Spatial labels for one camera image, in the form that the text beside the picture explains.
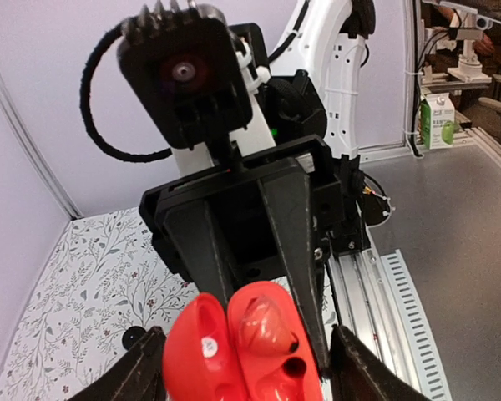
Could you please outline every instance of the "wire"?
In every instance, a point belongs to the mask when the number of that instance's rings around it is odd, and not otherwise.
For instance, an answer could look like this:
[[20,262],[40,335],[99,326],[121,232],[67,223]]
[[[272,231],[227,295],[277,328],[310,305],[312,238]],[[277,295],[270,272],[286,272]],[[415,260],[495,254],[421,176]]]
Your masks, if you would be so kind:
[[367,226],[366,224],[366,198],[364,198],[364,195],[359,199],[359,207],[360,207],[360,246],[362,250],[366,249],[366,230],[364,227]]
[[302,22],[304,21],[304,17],[306,16],[306,13],[308,11],[308,7],[310,6],[310,0],[305,0],[305,2],[302,4],[301,11],[299,12],[299,16],[297,17],[297,20],[295,21],[295,25],[293,26],[293,32],[291,32],[286,40],[282,42],[282,44],[275,49],[275,51],[269,56],[269,63],[274,62],[277,58],[279,58],[293,43],[295,40],[297,33],[299,29],[301,28]]
[[364,59],[363,63],[360,64],[360,68],[366,65],[368,61],[369,61],[369,46],[367,46],[366,43],[366,58]]
[[375,184],[378,190],[381,191],[381,195],[387,198],[386,191],[382,188],[382,185],[380,185],[378,181],[371,177],[368,173],[364,172],[364,175],[366,176],[366,179],[370,180],[373,184]]
[[423,66],[423,60],[425,56],[433,51],[434,46],[436,46],[436,43],[438,43],[438,40],[444,38],[448,34],[448,29],[445,29],[443,31],[438,31],[436,32],[433,36],[430,37],[430,39],[425,43],[425,46],[423,47],[423,51],[421,52],[421,55],[419,56],[419,59],[417,60],[416,63],[416,71],[419,71],[421,67]]
[[458,27],[461,28],[462,27],[462,17],[460,17],[460,14],[458,13],[457,9],[454,8],[453,9],[454,13],[457,14],[457,17],[458,17]]
[[363,195],[362,195],[362,201],[360,202],[362,214],[366,211],[366,206],[367,206],[366,199],[372,200],[373,198],[375,199],[376,204],[378,205],[378,207],[382,211],[382,219],[378,223],[375,223],[374,221],[372,221],[371,223],[368,223],[367,219],[365,217],[363,217],[364,223],[367,226],[370,226],[371,228],[379,227],[379,226],[383,225],[384,223],[386,223],[388,220],[390,220],[390,217],[392,216],[392,213],[395,210],[395,207],[392,206],[391,198],[388,198],[387,196],[380,195],[377,192],[375,192],[374,190],[372,190],[371,188],[366,187],[366,189],[364,190]]
[[[418,43],[418,1],[412,2],[413,5],[413,11],[414,11],[414,18],[413,18],[413,28],[414,28],[414,64],[417,63],[418,61],[418,55],[419,55],[419,43]],[[421,98],[421,96],[417,96],[416,93],[418,92],[417,87],[419,85],[419,79],[417,75],[413,75],[412,79],[414,80],[414,103],[413,103],[413,108],[412,108],[412,123],[410,126],[410,132],[414,132],[416,130],[416,117],[418,115],[418,101]],[[414,153],[414,156],[416,157],[421,157],[421,154],[419,153],[418,147],[416,146],[416,140],[414,138],[414,135],[409,135],[407,137],[407,141],[410,144],[410,147],[412,149],[412,152]]]
[[99,66],[100,60],[108,51],[113,43],[122,36],[121,24],[116,25],[113,29],[107,32],[89,55],[89,59],[83,70],[82,83],[80,85],[80,111],[82,113],[83,123],[87,134],[93,142],[106,154],[115,159],[127,161],[130,163],[149,163],[151,161],[166,159],[172,155],[171,149],[161,150],[150,155],[132,155],[115,149],[112,145],[100,136],[93,121],[91,113],[91,82],[93,80],[94,71]]

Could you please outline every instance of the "milk carton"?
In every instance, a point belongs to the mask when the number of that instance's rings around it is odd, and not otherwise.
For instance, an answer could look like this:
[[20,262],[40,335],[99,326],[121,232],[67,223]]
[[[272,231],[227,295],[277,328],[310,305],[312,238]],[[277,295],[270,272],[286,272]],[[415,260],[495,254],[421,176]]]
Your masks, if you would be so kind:
[[421,104],[421,131],[428,149],[450,148],[454,136],[454,106],[449,94],[426,94]]

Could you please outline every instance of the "metal frame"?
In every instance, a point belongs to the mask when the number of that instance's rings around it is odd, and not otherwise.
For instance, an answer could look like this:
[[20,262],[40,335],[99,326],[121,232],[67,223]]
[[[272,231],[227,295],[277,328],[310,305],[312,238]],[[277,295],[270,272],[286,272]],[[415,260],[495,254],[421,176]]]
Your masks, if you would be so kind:
[[0,75],[0,109],[4,113],[9,128],[15,135],[18,143],[28,157],[39,177],[46,185],[53,198],[58,202],[59,206],[72,220],[82,218],[82,212],[74,204],[73,200],[68,195],[67,191],[59,183],[58,178],[50,169],[50,166],[44,159],[41,151],[36,146],[30,135],[28,128],[24,124],[20,113],[11,98],[6,84]]
[[370,249],[333,256],[327,263],[341,324],[402,381],[430,399],[451,400],[436,343],[400,251],[381,258],[367,235]]
[[446,92],[453,92],[454,90],[475,90],[489,88],[489,84],[479,82],[463,82],[463,81],[446,81],[437,82],[432,84],[424,84],[423,87],[427,88],[433,94],[442,94]]
[[466,129],[466,134],[501,169],[501,144],[480,127]]

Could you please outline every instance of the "screw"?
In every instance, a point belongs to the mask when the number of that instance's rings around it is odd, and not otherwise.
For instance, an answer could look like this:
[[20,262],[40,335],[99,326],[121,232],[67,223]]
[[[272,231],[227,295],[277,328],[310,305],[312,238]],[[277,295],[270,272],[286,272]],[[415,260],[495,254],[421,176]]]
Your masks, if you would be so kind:
[[196,69],[191,63],[178,63],[173,68],[173,78],[178,82],[189,82],[195,75]]
[[320,261],[323,258],[323,250],[321,248],[317,248],[314,250],[314,259]]

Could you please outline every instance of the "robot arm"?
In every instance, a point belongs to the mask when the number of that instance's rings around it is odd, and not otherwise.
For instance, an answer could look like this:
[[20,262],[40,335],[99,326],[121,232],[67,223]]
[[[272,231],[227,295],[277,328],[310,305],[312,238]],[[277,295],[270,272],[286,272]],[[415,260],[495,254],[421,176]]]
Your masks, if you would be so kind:
[[[316,368],[323,377],[330,376],[334,367],[321,319],[324,267],[330,255],[355,254],[369,247],[357,209],[365,177],[358,160],[344,154],[332,157],[322,140],[324,125],[314,129],[310,124],[310,131],[305,131],[305,122],[319,122],[324,113],[307,72],[271,79],[261,93],[269,76],[250,57],[250,42],[260,35],[241,40],[218,10],[189,4],[180,10],[172,2],[166,12],[158,3],[153,13],[144,8],[122,24],[120,68],[150,117],[173,149],[187,152],[184,157],[193,152],[208,156],[194,174],[145,192],[139,213],[167,267],[195,282],[201,292],[213,294],[223,307],[247,284],[286,276]],[[360,7],[368,0],[354,4]],[[362,61],[361,32],[367,27],[359,13],[353,13],[356,8],[350,9],[342,24],[334,22],[341,37],[330,41],[334,44],[327,56],[340,59],[334,47],[345,51],[341,59],[352,68],[330,69],[328,82],[332,85],[335,74],[340,74],[343,86],[337,92],[346,96],[356,92],[357,81],[350,80]],[[112,40],[120,37],[111,34]],[[315,36],[312,43],[318,42]],[[110,44],[105,40],[97,48]],[[259,47],[253,47],[256,59]],[[94,70],[96,63],[96,57],[94,62],[90,59],[86,69]],[[319,63],[322,67],[325,59]],[[84,75],[82,111],[96,139],[85,106],[90,72],[87,79]],[[292,101],[274,94],[286,81],[298,88],[298,94],[291,93]],[[334,92],[324,88],[325,93]],[[299,100],[310,110],[307,115],[297,111]],[[286,142],[276,144],[269,122],[284,109],[304,114],[297,119],[282,116],[285,132],[298,127],[301,135],[288,135]],[[266,120],[265,114],[273,115]],[[340,119],[339,112],[334,119]]]
[[278,46],[284,51],[271,64],[274,75],[291,76],[297,69],[308,72],[325,105],[326,142],[338,159],[358,155],[358,77],[368,51],[366,39],[374,30],[372,0],[301,0]]
[[448,36],[453,40],[463,40],[463,52],[459,57],[458,66],[448,69],[448,72],[466,83],[492,82],[492,79],[483,73],[483,65],[473,50],[473,43],[475,40],[481,40],[483,31],[490,29],[494,23],[501,23],[501,3],[480,0],[423,0],[423,2],[456,10]]

